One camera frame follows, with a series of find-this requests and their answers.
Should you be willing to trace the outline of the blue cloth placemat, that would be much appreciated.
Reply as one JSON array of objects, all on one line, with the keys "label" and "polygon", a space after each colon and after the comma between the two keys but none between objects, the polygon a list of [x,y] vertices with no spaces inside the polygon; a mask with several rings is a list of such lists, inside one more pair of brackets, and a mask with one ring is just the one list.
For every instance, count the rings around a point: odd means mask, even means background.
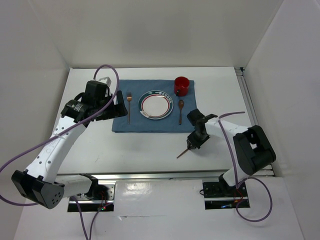
[{"label": "blue cloth placemat", "polygon": [[[197,108],[195,82],[190,80],[186,96],[178,97],[174,93],[174,81],[165,79],[121,79],[119,90],[123,93],[125,106],[128,107],[127,93],[131,92],[130,124],[128,117],[118,117],[113,120],[114,133],[190,133],[194,127],[187,119],[187,114]],[[163,91],[173,99],[173,110],[169,116],[160,120],[144,117],[138,109],[140,97],[148,91]],[[179,100],[184,101],[182,109],[182,124],[179,125]]]}]

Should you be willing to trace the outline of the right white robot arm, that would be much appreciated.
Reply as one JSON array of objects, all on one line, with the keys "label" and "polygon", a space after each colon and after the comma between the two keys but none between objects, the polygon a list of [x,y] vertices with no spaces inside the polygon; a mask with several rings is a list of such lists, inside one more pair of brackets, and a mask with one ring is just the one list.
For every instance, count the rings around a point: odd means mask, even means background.
[{"label": "right white robot arm", "polygon": [[218,137],[225,140],[232,162],[232,168],[221,174],[218,182],[203,187],[205,197],[229,197],[248,177],[276,160],[276,153],[262,127],[242,126],[225,120],[240,114],[243,112],[204,115],[198,109],[187,114],[194,130],[187,136],[186,149],[200,149],[210,137]]}]

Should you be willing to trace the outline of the aluminium rail right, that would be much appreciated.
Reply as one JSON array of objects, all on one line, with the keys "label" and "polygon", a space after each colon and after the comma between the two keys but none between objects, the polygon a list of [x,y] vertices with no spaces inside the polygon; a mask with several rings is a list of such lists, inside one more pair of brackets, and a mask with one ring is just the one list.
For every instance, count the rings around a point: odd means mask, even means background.
[{"label": "aluminium rail right", "polygon": [[253,125],[258,125],[259,122],[257,119],[256,111],[255,111],[255,108],[254,108],[254,105],[252,102],[252,98],[251,98],[251,95],[249,92],[249,88],[248,88],[245,76],[244,76],[245,69],[243,67],[235,67],[234,70],[235,70],[235,74],[236,74],[236,77],[237,77],[237,80],[238,80],[238,83],[239,83],[239,86],[241,89],[241,93],[242,93],[242,96],[244,99],[244,103],[246,106],[246,110],[248,112],[250,122]]}]

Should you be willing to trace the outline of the aluminium rail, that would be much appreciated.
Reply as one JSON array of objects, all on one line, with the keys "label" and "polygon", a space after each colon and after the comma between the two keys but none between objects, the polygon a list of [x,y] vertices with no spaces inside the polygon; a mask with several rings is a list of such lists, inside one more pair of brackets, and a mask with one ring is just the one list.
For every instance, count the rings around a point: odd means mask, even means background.
[{"label": "aluminium rail", "polygon": [[159,172],[125,172],[125,173],[89,173],[89,175],[106,181],[133,180],[187,180],[218,178],[227,170],[195,170],[195,171],[159,171]]},{"label": "aluminium rail", "polygon": [[243,67],[235,67],[234,70],[235,70],[235,74],[236,74],[236,77],[237,77],[237,80],[238,80],[238,83],[239,83],[239,86],[241,89],[241,93],[242,93],[242,96],[244,99],[244,103],[246,106],[246,110],[248,112],[250,122],[253,125],[258,125],[259,122],[257,119],[256,111],[255,111],[255,108],[254,108],[254,105],[252,102],[252,98],[251,98],[251,95],[249,92],[249,88],[248,88],[245,76],[244,76],[245,69]]}]

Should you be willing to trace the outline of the copper spoon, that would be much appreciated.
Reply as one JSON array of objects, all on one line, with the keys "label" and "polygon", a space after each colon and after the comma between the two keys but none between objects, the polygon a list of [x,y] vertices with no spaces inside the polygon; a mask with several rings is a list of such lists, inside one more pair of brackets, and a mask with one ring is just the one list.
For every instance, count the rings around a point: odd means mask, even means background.
[{"label": "copper spoon", "polygon": [[182,99],[180,99],[178,101],[178,107],[179,107],[179,121],[178,124],[181,125],[182,124],[182,110],[184,107],[184,101]]}]

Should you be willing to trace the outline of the white plate green red rim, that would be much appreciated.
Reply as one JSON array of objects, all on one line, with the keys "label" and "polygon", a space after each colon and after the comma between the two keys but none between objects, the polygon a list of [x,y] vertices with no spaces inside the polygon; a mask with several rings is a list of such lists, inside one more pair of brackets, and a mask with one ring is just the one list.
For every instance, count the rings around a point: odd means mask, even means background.
[{"label": "white plate green red rim", "polygon": [[161,90],[148,91],[138,101],[139,112],[150,120],[161,120],[168,117],[173,108],[173,98]]}]

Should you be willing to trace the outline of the red mug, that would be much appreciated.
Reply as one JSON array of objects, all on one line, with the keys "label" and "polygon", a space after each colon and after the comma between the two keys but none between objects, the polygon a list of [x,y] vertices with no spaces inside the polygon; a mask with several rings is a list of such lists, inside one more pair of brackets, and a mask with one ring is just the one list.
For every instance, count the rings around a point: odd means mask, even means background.
[{"label": "red mug", "polygon": [[179,76],[174,80],[174,93],[177,97],[184,97],[188,94],[190,80],[187,77]]}]

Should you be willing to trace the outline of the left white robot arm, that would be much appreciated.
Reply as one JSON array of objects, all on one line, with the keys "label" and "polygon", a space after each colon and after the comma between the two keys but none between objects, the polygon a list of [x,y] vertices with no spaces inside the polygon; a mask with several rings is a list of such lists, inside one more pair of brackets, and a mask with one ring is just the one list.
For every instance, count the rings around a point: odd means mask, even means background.
[{"label": "left white robot arm", "polygon": [[11,180],[18,192],[28,200],[47,209],[55,208],[63,198],[83,195],[92,200],[108,189],[97,178],[87,173],[57,179],[57,174],[68,152],[78,137],[87,129],[84,119],[109,120],[127,115],[122,92],[110,93],[109,77],[90,80],[84,92],[67,102],[52,133],[53,141],[44,145],[36,159],[24,171],[16,170]]}]

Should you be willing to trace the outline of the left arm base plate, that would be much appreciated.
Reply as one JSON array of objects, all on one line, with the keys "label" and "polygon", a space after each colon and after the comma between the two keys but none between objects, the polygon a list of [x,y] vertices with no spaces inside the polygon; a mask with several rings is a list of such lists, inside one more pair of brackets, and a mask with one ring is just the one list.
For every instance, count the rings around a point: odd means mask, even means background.
[{"label": "left arm base plate", "polygon": [[116,182],[115,181],[99,181],[99,185],[103,185],[104,189],[98,190],[93,198],[88,198],[84,194],[77,194],[75,199],[80,205],[80,209],[84,213],[93,212],[113,212]]}]

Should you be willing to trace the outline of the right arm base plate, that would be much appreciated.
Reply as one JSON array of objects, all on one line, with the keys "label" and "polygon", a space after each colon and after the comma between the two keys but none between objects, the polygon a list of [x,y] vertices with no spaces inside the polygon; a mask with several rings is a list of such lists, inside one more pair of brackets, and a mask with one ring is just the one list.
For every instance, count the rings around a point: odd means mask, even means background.
[{"label": "right arm base plate", "polygon": [[236,187],[223,188],[218,181],[203,182],[199,191],[204,197],[206,210],[250,208],[246,184],[243,183],[239,189]]}]

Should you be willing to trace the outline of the aluminium rail front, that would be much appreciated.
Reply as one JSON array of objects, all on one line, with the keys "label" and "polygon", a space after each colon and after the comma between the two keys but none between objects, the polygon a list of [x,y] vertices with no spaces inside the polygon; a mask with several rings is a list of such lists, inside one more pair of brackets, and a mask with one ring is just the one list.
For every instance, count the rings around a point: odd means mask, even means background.
[{"label": "aluminium rail front", "polygon": [[218,178],[227,170],[195,170],[195,171],[159,171],[159,172],[125,172],[125,173],[89,173],[89,175],[106,181],[133,180],[187,180]]}]

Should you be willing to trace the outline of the copper fork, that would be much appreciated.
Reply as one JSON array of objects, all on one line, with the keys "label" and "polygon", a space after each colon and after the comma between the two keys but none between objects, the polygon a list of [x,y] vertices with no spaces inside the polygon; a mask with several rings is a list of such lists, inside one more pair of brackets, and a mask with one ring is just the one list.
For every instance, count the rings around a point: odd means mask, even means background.
[{"label": "copper fork", "polygon": [[132,93],[128,92],[126,96],[126,100],[128,102],[128,115],[127,115],[127,123],[130,124],[131,118],[131,101],[132,101]]}]

